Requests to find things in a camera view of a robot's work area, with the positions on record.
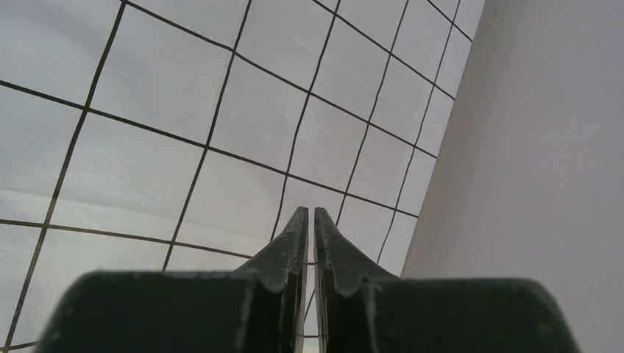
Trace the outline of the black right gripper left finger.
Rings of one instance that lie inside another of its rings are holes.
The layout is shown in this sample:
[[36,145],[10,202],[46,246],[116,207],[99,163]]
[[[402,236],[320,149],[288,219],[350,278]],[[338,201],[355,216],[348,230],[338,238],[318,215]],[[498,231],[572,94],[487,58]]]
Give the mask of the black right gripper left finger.
[[309,212],[232,271],[93,271],[64,293],[38,352],[301,352]]

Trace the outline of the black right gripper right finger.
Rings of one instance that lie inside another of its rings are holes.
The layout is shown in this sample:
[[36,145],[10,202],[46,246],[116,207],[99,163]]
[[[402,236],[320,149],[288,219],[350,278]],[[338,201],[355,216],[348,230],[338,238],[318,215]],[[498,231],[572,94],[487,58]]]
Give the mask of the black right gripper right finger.
[[314,211],[321,352],[578,352],[544,286],[522,278],[401,279]]

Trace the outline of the white checked tablecloth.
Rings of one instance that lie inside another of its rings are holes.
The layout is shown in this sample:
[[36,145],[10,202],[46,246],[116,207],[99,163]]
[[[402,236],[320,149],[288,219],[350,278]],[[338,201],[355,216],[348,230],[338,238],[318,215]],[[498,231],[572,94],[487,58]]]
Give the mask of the white checked tablecloth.
[[3,1],[1,350],[95,270],[230,270],[300,206],[402,272],[482,1]]

